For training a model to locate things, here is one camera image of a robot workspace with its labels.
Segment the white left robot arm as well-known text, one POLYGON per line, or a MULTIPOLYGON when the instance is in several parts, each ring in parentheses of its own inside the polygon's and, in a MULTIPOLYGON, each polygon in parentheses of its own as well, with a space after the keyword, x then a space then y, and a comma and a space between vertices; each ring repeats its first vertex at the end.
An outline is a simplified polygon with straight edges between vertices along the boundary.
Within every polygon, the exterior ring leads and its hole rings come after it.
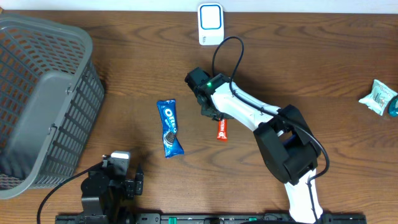
POLYGON ((134 215, 123 204, 141 195, 144 173, 141 166, 133 179, 127 178, 127 159, 103 159, 98 168, 89 171, 81 184, 84 223, 135 223, 134 215))

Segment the blue Oreo cookie pack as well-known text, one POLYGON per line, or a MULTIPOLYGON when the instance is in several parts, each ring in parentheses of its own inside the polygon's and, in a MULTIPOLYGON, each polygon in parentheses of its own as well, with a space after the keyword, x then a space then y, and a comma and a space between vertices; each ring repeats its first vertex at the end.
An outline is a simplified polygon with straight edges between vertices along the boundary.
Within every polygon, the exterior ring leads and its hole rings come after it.
POLYGON ((175 104, 175 100, 157 102, 162 123, 162 141, 166 158, 184 155, 184 150, 177 139, 178 124, 175 104))

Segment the red Nescafe coffee stick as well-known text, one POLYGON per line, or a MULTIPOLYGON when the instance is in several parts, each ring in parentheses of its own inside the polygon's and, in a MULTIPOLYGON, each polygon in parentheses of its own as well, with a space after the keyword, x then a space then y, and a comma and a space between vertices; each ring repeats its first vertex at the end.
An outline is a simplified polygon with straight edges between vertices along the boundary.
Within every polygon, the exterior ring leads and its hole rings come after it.
POLYGON ((221 119, 220 121, 218 121, 217 140, 219 140, 219 141, 227 141, 228 140, 227 120, 226 119, 221 119))

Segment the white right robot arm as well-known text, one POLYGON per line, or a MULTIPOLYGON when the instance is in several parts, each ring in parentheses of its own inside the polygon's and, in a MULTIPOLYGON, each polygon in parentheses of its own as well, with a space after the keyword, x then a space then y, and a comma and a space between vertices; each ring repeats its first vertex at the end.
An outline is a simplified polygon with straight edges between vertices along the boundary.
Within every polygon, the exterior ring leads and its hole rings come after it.
POLYGON ((317 159, 325 149, 313 136, 300 111, 268 105, 245 93, 231 78, 210 76, 195 68, 185 77, 201 106, 201 114, 215 121, 236 119, 253 132, 269 172, 285 186, 289 213, 299 223, 319 222, 323 210, 315 179, 317 159))

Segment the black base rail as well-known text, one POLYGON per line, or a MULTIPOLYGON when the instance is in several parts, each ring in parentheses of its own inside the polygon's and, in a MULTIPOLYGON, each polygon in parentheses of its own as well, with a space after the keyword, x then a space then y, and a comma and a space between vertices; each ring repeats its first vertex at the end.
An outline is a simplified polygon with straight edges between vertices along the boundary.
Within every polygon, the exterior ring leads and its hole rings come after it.
POLYGON ((107 216, 57 215, 55 223, 116 223, 116 224, 297 224, 286 213, 266 213, 264 215, 160 215, 158 213, 127 213, 116 220, 107 216))

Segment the grey plastic basket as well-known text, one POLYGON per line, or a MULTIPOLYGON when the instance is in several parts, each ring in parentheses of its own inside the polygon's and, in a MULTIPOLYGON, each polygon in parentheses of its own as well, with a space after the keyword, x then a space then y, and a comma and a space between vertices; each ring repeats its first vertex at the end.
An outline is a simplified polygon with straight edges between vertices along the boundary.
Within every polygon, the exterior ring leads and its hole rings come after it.
POLYGON ((1 16, 1 198, 71 177, 104 100, 83 29, 1 16))

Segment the green wet wipes pack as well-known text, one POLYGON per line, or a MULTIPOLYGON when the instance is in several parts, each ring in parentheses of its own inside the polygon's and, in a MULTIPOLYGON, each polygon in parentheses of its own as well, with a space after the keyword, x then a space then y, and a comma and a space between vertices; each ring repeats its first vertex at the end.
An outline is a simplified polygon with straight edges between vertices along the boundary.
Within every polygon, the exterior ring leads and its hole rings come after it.
POLYGON ((382 116, 384 110, 395 96, 397 96, 397 92, 375 79, 370 94, 366 95, 358 102, 366 105, 370 110, 382 116))

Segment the blue mouthwash bottle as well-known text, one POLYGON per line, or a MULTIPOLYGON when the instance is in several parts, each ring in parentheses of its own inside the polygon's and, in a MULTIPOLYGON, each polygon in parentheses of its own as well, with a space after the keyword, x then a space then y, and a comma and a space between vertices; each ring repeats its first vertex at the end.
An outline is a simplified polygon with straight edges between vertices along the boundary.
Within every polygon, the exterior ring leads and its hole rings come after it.
POLYGON ((398 117, 398 96, 393 97, 389 102, 387 112, 391 117, 398 117))

